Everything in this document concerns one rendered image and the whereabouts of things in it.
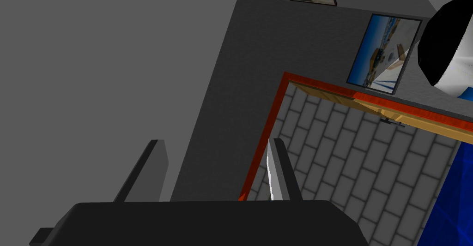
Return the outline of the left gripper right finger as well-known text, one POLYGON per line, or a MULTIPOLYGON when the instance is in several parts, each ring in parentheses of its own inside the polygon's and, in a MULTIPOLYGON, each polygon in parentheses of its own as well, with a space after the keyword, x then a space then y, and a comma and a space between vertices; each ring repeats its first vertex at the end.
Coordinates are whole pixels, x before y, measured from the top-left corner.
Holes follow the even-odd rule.
POLYGON ((268 140, 267 173, 271 200, 303 200, 284 141, 280 138, 268 140))

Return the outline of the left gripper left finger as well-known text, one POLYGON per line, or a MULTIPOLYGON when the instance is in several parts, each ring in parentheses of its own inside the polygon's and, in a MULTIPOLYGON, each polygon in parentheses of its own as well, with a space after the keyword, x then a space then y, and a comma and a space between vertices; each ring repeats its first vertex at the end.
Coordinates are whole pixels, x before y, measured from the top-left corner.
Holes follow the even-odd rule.
POLYGON ((163 140, 151 140, 140 155, 114 202, 158 202, 169 159, 163 140))

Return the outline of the tan wooden door leaf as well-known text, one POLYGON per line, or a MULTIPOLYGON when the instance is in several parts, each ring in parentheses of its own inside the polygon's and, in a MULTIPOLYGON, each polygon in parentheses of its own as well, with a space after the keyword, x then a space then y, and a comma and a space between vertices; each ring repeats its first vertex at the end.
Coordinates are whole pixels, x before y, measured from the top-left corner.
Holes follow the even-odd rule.
POLYGON ((309 95, 328 98, 338 104, 473 145, 473 122, 317 80, 304 83, 289 79, 289 82, 309 95))

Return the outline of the blue flat panel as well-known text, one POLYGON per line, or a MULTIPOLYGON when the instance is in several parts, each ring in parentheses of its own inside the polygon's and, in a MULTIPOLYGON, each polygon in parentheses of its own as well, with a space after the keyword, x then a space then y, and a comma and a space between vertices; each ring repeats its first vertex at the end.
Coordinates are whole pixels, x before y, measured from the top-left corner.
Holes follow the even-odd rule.
POLYGON ((417 246, 473 246, 473 145, 460 144, 417 246))

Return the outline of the blue framed wall picture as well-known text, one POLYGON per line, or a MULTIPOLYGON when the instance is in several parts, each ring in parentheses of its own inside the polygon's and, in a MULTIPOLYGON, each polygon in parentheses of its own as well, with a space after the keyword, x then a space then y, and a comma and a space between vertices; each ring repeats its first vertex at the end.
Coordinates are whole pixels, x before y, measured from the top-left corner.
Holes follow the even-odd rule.
POLYGON ((423 21, 372 14, 346 82, 393 95, 423 21))

